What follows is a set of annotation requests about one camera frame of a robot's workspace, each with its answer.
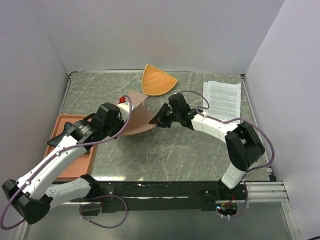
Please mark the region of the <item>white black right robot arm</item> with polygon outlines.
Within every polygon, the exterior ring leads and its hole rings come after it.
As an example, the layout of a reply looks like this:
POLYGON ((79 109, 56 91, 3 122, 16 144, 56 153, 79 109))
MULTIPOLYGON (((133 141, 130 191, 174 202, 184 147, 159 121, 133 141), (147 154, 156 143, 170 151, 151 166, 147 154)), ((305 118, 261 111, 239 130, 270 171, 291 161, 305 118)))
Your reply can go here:
POLYGON ((265 153, 265 147, 250 123, 228 123, 205 114, 199 107, 190 108, 181 93, 170 96, 168 103, 164 103, 149 121, 160 128, 170 128, 173 122, 208 134, 226 144, 230 164, 218 187, 218 193, 223 199, 228 200, 236 194, 236 186, 265 153))

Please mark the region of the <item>pink brown file folder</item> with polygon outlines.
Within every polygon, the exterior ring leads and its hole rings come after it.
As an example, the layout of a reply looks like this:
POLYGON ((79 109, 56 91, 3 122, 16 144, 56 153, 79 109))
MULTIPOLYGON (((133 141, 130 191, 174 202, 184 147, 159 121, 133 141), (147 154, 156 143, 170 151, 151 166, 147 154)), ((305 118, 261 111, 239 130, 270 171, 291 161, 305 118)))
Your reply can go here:
POLYGON ((131 117, 127 126, 120 133, 120 136, 136 135, 156 127, 156 124, 150 124, 154 115, 143 105, 144 100, 148 96, 135 90, 129 91, 127 95, 132 102, 131 117))

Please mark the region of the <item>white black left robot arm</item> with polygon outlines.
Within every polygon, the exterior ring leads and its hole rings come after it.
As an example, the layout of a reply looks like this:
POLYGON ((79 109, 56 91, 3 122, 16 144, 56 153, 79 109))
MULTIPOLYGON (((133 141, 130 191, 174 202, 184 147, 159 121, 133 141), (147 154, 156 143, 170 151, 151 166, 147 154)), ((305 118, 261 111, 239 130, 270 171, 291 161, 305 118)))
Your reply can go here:
POLYGON ((117 105, 106 102, 96 113, 76 121, 36 167, 18 180, 4 182, 2 189, 9 204, 32 225, 62 203, 80 198, 94 201, 100 184, 89 174, 56 187, 51 184, 92 146, 115 139, 129 123, 134 108, 128 101, 117 105))

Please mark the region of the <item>white printed paper sheet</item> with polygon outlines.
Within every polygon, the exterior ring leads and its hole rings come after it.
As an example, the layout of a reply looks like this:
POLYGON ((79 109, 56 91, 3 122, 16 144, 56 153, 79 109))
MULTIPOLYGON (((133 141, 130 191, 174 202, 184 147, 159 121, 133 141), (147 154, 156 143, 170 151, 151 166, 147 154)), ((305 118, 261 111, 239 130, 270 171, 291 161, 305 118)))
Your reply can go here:
POLYGON ((203 96, 209 102, 205 112, 221 120, 232 120, 241 113, 241 84, 208 81, 203 83, 203 96))

